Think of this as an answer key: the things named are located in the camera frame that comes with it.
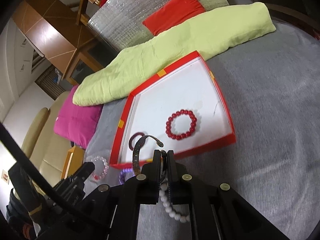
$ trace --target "magenta cushion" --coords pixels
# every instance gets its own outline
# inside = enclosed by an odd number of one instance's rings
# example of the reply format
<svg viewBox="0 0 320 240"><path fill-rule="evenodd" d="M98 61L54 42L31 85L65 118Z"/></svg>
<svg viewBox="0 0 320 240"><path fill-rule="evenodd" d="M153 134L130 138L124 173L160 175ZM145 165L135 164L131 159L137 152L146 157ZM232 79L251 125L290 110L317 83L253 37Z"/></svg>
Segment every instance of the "magenta cushion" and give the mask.
<svg viewBox="0 0 320 240"><path fill-rule="evenodd" d="M78 86L72 88L66 101L63 103L53 130L56 134L86 149L96 131L103 105L74 105L72 98Z"/></svg>

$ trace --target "dark red bangle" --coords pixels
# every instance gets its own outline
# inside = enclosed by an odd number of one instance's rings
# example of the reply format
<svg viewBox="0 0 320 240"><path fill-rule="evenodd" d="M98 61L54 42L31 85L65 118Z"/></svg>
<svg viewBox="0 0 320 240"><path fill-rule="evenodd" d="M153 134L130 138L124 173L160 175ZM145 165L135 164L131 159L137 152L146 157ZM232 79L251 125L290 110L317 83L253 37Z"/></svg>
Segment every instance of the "dark red bangle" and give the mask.
<svg viewBox="0 0 320 240"><path fill-rule="evenodd" d="M129 149L133 151L134 146L132 146L132 141L134 140L134 138L136 138L138 135L141 136L145 136L145 134L143 132L137 132L134 135L131 136L130 140L129 140Z"/></svg>
<svg viewBox="0 0 320 240"><path fill-rule="evenodd" d="M191 119L190 129L187 132L182 133L182 134L174 134L171 132L171 123L174 118L176 118L177 116L180 116L182 114L188 115L190 117L190 119ZM192 111L181 109L180 111L173 113L168 118L168 121L166 122L165 133L168 135L168 137L170 137L172 139L181 140L181 139L190 137L196 131L196 124L197 124L197 118L194 115L194 113Z"/></svg>

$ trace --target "white beaded bracelet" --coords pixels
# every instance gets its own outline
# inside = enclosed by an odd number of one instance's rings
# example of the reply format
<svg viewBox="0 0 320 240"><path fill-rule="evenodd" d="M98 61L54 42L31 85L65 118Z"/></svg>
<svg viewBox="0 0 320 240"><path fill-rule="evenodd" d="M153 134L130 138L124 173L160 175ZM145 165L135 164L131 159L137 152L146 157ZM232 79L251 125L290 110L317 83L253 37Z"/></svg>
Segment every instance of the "white beaded bracelet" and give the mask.
<svg viewBox="0 0 320 240"><path fill-rule="evenodd" d="M161 190L159 190L160 200L163 202L163 206L165 207L165 212L169 214L169 217L174 218L181 223L186 223L190 221L190 215L183 216L177 213L171 203L168 201L168 197L166 196L165 192L168 190L168 184L166 182L160 185Z"/></svg>

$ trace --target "wooden chair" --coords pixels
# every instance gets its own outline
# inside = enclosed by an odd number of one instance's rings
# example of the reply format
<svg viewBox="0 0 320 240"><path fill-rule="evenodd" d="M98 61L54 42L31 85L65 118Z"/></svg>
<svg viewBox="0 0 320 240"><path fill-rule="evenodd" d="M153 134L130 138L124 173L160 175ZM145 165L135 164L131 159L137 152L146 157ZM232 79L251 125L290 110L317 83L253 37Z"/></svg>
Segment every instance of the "wooden chair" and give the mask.
<svg viewBox="0 0 320 240"><path fill-rule="evenodd" d="M78 15L76 19L76 24L79 25L80 23L87 26L90 17L85 13L88 6L88 1L92 4L96 4L97 6L100 5L101 0L80 0Z"/></svg>

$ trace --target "purple beaded bracelet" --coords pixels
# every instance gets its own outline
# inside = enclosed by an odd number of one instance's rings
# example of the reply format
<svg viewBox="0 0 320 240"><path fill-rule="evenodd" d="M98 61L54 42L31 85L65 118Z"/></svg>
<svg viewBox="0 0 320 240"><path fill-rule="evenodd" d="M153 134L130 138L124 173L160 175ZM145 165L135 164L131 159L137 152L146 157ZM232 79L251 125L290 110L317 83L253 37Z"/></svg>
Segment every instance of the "purple beaded bracelet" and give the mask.
<svg viewBox="0 0 320 240"><path fill-rule="evenodd" d="M120 182L121 185L125 183L125 177L127 176L127 174L129 172L133 172L133 168L125 168L120 172L119 182Z"/></svg>

